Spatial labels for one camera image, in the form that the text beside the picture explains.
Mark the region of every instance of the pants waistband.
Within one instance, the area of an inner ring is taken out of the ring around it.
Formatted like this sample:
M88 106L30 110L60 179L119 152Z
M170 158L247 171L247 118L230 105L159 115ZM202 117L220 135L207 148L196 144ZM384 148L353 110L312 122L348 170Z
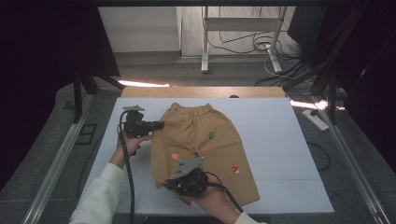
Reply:
M214 108L212 107L211 104L199 105L199 106L195 106L195 107L186 107L186 106L182 106L178 103L173 103L170 107L170 110L176 110L176 111L186 113L186 114L200 115L200 114L204 114L209 111L212 111L212 110L214 110Z

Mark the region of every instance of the white sleeve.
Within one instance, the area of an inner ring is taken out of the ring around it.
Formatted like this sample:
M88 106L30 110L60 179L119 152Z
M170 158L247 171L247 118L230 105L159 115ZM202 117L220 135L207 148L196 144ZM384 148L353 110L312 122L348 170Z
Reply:
M239 218L236 220L235 224L259 224L260 222L257 222L253 220L248 214L243 212Z
M120 185L125 176L120 167L108 163L95 178L70 217L70 223L110 224L120 198Z

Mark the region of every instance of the black cable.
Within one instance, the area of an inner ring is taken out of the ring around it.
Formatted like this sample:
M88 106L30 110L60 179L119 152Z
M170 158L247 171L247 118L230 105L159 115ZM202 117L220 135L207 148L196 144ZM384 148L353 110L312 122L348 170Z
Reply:
M305 67L303 70L299 71L299 70L302 69L302 68L303 68L303 67L301 66L301 67L299 67L298 69L296 69L293 73L291 73L290 75L288 75L287 77L284 77L283 80L280 81L278 87L281 87L282 84L283 84L283 82L285 82L286 80L289 80L289 79L291 79L291 78L295 78L295 76L296 76L298 73L302 73L303 71L305 71L305 70L307 69L307 67Z
M209 175L213 175L220 182L220 184L222 185L222 182L221 182L220 178L217 175L215 175L213 173L210 173L210 172L204 172L204 173L205 174L209 174Z
M289 60L293 60L293 59L302 59L301 52L297 52L297 54L285 53L282 48L282 42L278 41L278 43L279 43L279 49L276 49L277 57L281 58L284 61L289 61Z
M84 174L85 169L87 169L88 162L90 161L90 159L91 159L91 157L92 157L92 155L93 155L93 152L95 151L96 147L98 146L99 141L103 138L103 135L105 135L105 132L102 132L102 134L101 134L101 135L99 136L99 138L96 140L95 145L93 146L93 148L92 148L92 150L91 150L90 156L88 156L88 159L85 160L84 167L82 167L82 170L81 170L81 173L80 173L79 179L78 179L77 197L76 197L76 200L78 200L79 197L81 196L81 191L80 191L80 189L81 189L82 175Z
M258 51L266 51L266 50L268 50L267 47L265 47L264 49L260 49L259 46L260 46L260 45L264 45L264 46L265 46L265 44L271 45L271 42L268 42L268 41L257 42L257 40L258 40L258 39L261 39L261 38L272 38L272 37L271 37L271 36L268 36L268 35L259 36L259 37L253 36L253 38L252 38L252 40L251 40L251 41L252 41L252 44L253 44L253 47L254 47L254 49L256 49L256 50L258 50Z
M286 90L292 88L293 86L307 80L310 77L313 77L314 75L317 75L321 72L323 72L323 70L326 68L325 66L327 65L327 61L323 62L321 65L314 67L312 70L308 71L305 74L300 75L299 77L295 78L294 80L286 83L287 88Z
M251 12L250 12L250 16L249 16L249 17L253 17L253 15L254 15L254 8L255 8L255 7L252 7L252 8L251 8Z
M315 61L317 61L316 63L321 63L324 60L324 57L326 56L326 52L329 49L329 46L331 45L331 42L333 41L334 38L336 38L340 32L349 24L351 18L353 16L353 12L349 13L348 16L346 16L342 21L340 21L340 23L338 24L338 26L334 29L334 31L329 35L329 37L324 40L321 45L319 45L318 47L316 47L315 49L311 50L310 52L304 53L300 55L300 58L304 61L306 61L307 63L314 63ZM277 53L278 56L282 57L282 58L287 58L289 57L288 54L285 54L283 52L278 52Z
M213 182L205 182L204 185L207 186L207 187L214 187L214 188L223 190L223 191L227 194L228 198L231 200L231 202L233 203L233 205L236 207L236 209L238 209L238 211L239 211L240 213L243 213L243 212L244 212L244 210L242 209L242 207L238 204L238 202L237 202L236 199L233 197L233 195L231 194L231 192L230 192L225 186L223 186L223 185L221 185L221 184L213 183Z
M243 35L243 36L237 37L237 38L235 38L235 39L224 40L224 41L223 41L222 39L220 39L220 40L221 40L221 42L222 42L223 44L226 44L226 43L228 43L228 42L233 42L233 41L235 41L235 40L240 40L240 39L247 38L247 37L250 37L250 36L253 36L253 35L263 35L263 34L267 34L267 33L269 33L269 32L258 32L257 34Z
M122 145L122 151L123 151L123 155L124 155L125 166L126 166L126 171L127 171L128 180L129 180L129 187L130 187L130 191L131 191L131 212L130 212L129 222L131 224L133 224L134 223L134 180L132 178L131 164L129 163L129 156L128 156L128 148L125 143L123 129L122 129L122 117L126 113L128 113L128 112L123 111L120 115L120 124L118 127L118 129L119 129L118 134L119 134L120 143Z
M237 53L237 54L247 54L247 53L251 53L251 52L255 51L255 49L252 49L252 50L245 51L245 52L238 52L238 51L235 51L235 50L231 50L231 49L226 49L226 48L223 48L223 47L214 46L214 45L210 42L209 39L207 39L207 42L209 43L210 46L212 46L212 47L215 48L215 49L225 49L225 50L227 50L227 51L230 51L230 52L232 52L232 53Z
M305 66L305 64L302 61L297 62L292 68L288 69L287 71L284 71L282 73L276 74L276 76L272 76L272 77L267 77L267 78L262 78L256 81L256 83L254 84L254 86L259 85L259 83L264 82L264 81L269 81L269 80L273 80L273 79L277 79L277 78L281 78L282 76L284 76L285 78L287 77L292 77L294 73L297 73L301 67Z
M222 7L221 11L223 12L224 16L227 17L227 15L225 14L224 8L225 7Z
M327 153L327 151L326 151L323 147L321 147L321 146L319 146L319 145L317 145L317 144L315 144L315 143L311 143L311 142L306 142L306 143L307 143L308 145L317 147L317 148L320 149L320 150L326 155L326 157L327 157L327 160L328 160L327 164L326 164L323 168L318 168L318 171L325 171L325 170L329 169L330 166L332 165L332 158L330 157L329 153Z

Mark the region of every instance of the gray floor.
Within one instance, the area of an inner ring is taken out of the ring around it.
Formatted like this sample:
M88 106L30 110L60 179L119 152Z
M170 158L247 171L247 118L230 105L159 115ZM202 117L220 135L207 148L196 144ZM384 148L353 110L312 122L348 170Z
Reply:
M181 59L163 55L136 58L120 54L117 55L117 62L120 67L120 79L158 84L169 83L171 86L254 86L258 79L271 76L263 67L264 58L214 57L207 75L201 74L199 59ZM294 63L282 62L282 66L288 68ZM100 79L97 81L101 90L95 96L91 111L85 121L87 125L97 125L94 136L88 145L83 145L83 143L89 142L89 137L81 135L78 138L80 144L73 147L39 223L67 223L77 205L78 193L84 186L85 179L91 169L97 149L96 142L100 143L100 137L106 129L112 106L120 96L120 90ZM270 84L271 82L263 82L261 86ZM287 91L287 93L295 101L306 102L305 96L309 96L309 86L309 83L303 83L296 86L294 91ZM320 145L331 157L332 164L329 169L319 173L335 213L254 218L279 224L375 223L329 132L319 132L312 123L302 116L303 110L300 107L295 107L294 110L306 141ZM59 90L56 106L42 133L36 139L20 168L0 192L0 223L21 223L67 134L73 116L73 88L69 85ZM375 193L386 208L388 215L396 220L396 204L394 203L396 202L396 175L348 116L347 111L337 111L336 118L338 128L351 147ZM328 161L324 154L315 147L310 146L309 148L318 168L325 166ZM127 216L116 215L114 223L126 223L126 219ZM137 221L141 222L142 220L143 218L140 217ZM147 223L187 222L217 223L213 218L202 217L149 217L147 220Z

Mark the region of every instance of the white wall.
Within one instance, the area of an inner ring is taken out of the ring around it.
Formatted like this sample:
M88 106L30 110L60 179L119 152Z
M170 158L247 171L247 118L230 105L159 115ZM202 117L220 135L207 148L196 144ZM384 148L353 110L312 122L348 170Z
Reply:
M113 52L180 50L176 7L99 7Z

